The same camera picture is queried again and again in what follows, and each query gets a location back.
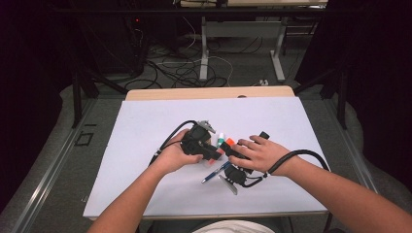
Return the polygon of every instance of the forearm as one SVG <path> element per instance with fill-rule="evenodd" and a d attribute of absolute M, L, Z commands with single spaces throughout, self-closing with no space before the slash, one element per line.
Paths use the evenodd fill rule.
<path fill-rule="evenodd" d="M 135 232 L 164 174 L 150 166 L 92 224 L 88 232 Z"/>
<path fill-rule="evenodd" d="M 300 158 L 288 177 L 354 232 L 412 232 L 412 216 L 373 191 Z"/>

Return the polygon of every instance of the black enclosure wall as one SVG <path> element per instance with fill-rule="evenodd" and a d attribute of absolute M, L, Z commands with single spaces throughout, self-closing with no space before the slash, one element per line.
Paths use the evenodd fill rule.
<path fill-rule="evenodd" d="M 412 4 L 330 0 L 327 5 L 364 6 L 360 17 L 323 18 L 295 79 L 307 83 L 336 67 L 361 27 L 356 46 L 349 48 L 348 102 L 363 128 L 363 154 L 412 190 Z"/>
<path fill-rule="evenodd" d="M 48 139 L 71 76 L 53 45 L 41 1 L 0 3 L 0 211 Z"/>

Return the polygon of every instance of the white tabletop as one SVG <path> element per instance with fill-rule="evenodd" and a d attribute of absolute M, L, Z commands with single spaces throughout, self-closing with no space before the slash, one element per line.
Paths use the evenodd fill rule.
<path fill-rule="evenodd" d="M 290 150 L 313 150 L 323 156 L 297 97 L 124 101 L 84 216 L 98 217 L 147 168 L 152 155 L 167 136 L 188 119 L 208 119 L 218 131 L 217 135 L 223 132 L 235 141 L 265 131 L 271 140 Z M 212 135 L 212 142 L 216 141 L 217 135 Z M 302 157 L 320 166 L 313 157 Z M 144 218 L 326 212 L 326 208 L 305 190 L 282 177 L 269 177 L 250 188 L 236 184 L 239 192 L 236 196 L 219 178 L 201 183 L 225 160 L 213 167 L 204 163 L 188 165 L 167 175 L 158 185 Z M 252 177 L 261 175 L 252 173 Z"/>

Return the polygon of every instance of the white table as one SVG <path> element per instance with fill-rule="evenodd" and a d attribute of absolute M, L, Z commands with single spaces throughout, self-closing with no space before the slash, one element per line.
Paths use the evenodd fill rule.
<path fill-rule="evenodd" d="M 236 98 L 239 95 L 248 98 Z M 133 90 L 122 103 L 84 216 L 101 212 L 148 166 L 153 153 L 183 121 L 209 119 L 237 140 L 264 130 L 291 150 L 322 150 L 301 106 L 287 86 Z M 212 135 L 212 142 L 217 136 Z M 321 166 L 313 157 L 308 161 Z M 218 178 L 201 181 L 220 166 L 185 166 L 158 185 L 145 219 L 324 214 L 326 208 L 292 181 L 270 177 L 233 193 Z M 253 177 L 261 176 L 253 172 Z"/>
<path fill-rule="evenodd" d="M 182 7 L 211 8 L 215 7 L 208 1 L 181 1 Z M 325 5 L 327 0 L 228 0 L 227 7 L 296 7 Z M 276 39 L 275 50 L 270 51 L 276 78 L 279 82 L 285 81 L 285 75 L 279 60 L 279 53 L 285 37 L 288 19 L 281 21 L 225 21 L 214 22 L 202 18 L 202 61 L 199 79 L 207 79 L 207 66 L 209 51 L 207 50 L 207 37 L 261 37 Z"/>

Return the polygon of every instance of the wooden table edge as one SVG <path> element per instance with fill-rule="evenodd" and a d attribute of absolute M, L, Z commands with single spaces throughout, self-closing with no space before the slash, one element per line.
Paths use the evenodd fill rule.
<path fill-rule="evenodd" d="M 164 88 L 130 90 L 125 100 L 218 99 L 243 97 L 294 97 L 289 86 L 240 86 L 202 88 Z"/>

